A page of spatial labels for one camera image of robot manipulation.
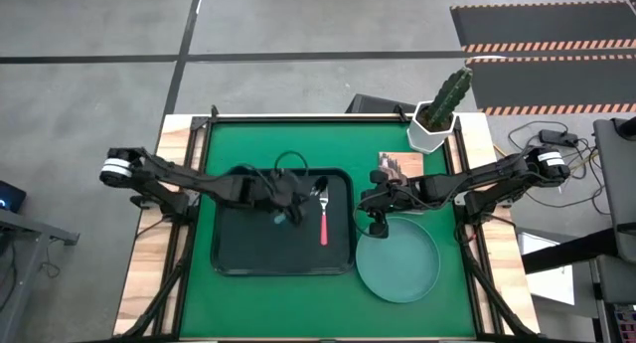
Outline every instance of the fork handle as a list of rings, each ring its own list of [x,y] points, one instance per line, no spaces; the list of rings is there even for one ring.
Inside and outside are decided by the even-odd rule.
[[[327,246],[327,213],[324,211],[320,220],[320,245]]]

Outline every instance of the black tray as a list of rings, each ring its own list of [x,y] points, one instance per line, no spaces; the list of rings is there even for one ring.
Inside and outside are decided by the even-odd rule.
[[[299,226],[274,224],[276,213],[237,210],[218,205],[212,239],[214,269],[226,275],[340,274],[354,263],[352,181],[341,169],[292,169],[309,192],[316,179],[329,179],[328,245],[320,245],[322,208],[317,197],[304,204]]]

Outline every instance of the wooden table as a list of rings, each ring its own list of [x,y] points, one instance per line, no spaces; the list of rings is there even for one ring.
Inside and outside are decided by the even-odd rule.
[[[166,116],[157,147],[157,155],[177,164],[183,164],[193,116],[199,115],[173,114]],[[468,165],[473,168],[496,161],[497,157],[493,149],[485,114],[462,113],[461,125]],[[203,135],[199,135],[197,139],[195,155],[192,159],[193,168],[198,168],[199,166]],[[457,143],[451,137],[449,144],[453,157],[453,167],[458,172],[461,167],[459,165]],[[498,208],[494,214],[504,219],[511,219],[508,209]],[[138,231],[149,227],[160,219],[161,214],[158,209],[143,211]],[[180,230],[180,244],[178,245],[175,261],[181,255],[187,228],[184,227]],[[113,334],[121,334],[130,328],[158,291],[165,266],[170,231],[170,224],[160,224],[144,233],[135,242]],[[497,290],[524,324],[533,331],[539,332],[539,324],[528,289],[514,228],[509,224],[493,220],[483,225],[483,232]],[[477,257],[478,253],[474,245],[472,249],[473,254]],[[485,332],[493,332],[488,299],[479,283],[476,283],[476,285]],[[163,328],[165,333],[169,332],[171,326],[169,322],[172,322],[174,315],[176,295],[177,286],[172,290],[166,305]],[[146,331],[146,334],[151,332],[151,328],[152,326]],[[507,326],[505,326],[505,330],[510,333],[510,329]]]

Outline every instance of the fork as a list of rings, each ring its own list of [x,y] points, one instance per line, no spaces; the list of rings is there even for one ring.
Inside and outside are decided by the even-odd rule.
[[[322,207],[322,219],[320,220],[320,245],[327,246],[327,204],[329,195],[327,187],[320,193],[320,206]]]

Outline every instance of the cactus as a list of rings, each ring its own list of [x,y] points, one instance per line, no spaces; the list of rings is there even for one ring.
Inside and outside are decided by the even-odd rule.
[[[470,89],[472,79],[473,72],[468,68],[450,75],[441,86],[433,103],[425,110],[421,110],[415,116],[415,120],[431,131],[447,130],[448,128],[444,126],[448,126],[450,114]]]

